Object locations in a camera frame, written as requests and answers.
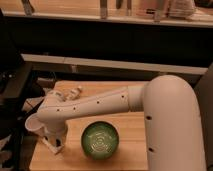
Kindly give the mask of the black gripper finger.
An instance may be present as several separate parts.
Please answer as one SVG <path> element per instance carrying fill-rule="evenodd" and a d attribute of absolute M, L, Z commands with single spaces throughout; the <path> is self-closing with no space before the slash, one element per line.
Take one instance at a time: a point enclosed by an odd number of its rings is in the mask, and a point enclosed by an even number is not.
<path fill-rule="evenodd" d="M 56 139 L 56 147 L 60 147 L 60 146 L 62 146 L 61 140 Z"/>

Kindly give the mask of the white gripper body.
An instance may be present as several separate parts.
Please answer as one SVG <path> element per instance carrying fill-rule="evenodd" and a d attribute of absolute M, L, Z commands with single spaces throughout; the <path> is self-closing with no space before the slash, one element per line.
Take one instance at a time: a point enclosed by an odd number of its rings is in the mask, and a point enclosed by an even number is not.
<path fill-rule="evenodd" d="M 45 126 L 45 137 L 55 137 L 61 139 L 64 143 L 68 132 L 68 126 L 66 123 L 52 124 Z"/>

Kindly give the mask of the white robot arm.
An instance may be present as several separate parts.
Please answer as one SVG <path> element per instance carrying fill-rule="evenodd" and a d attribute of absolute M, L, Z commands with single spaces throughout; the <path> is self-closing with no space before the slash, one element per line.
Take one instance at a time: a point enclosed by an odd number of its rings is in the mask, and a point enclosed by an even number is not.
<path fill-rule="evenodd" d="M 54 140 L 73 119 L 106 115 L 144 126 L 147 171 L 207 171 L 198 100 L 184 79 L 164 75 L 73 101 L 51 91 L 37 113 Z"/>

